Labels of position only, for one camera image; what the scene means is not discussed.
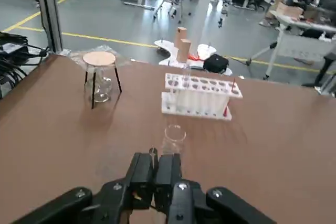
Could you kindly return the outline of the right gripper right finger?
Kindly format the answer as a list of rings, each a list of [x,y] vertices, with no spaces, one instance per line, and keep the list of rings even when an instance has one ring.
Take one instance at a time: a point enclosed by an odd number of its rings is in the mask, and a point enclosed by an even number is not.
[[[165,223],[275,223],[225,187],[203,192],[198,182],[182,178],[179,154],[160,157],[154,202]]]

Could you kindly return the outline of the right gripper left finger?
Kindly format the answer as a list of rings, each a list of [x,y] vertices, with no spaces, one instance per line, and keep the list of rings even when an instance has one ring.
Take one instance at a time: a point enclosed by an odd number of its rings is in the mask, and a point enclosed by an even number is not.
[[[150,153],[135,153],[123,178],[94,194],[73,188],[20,217],[16,223],[129,223],[135,210],[151,205],[154,165]]]

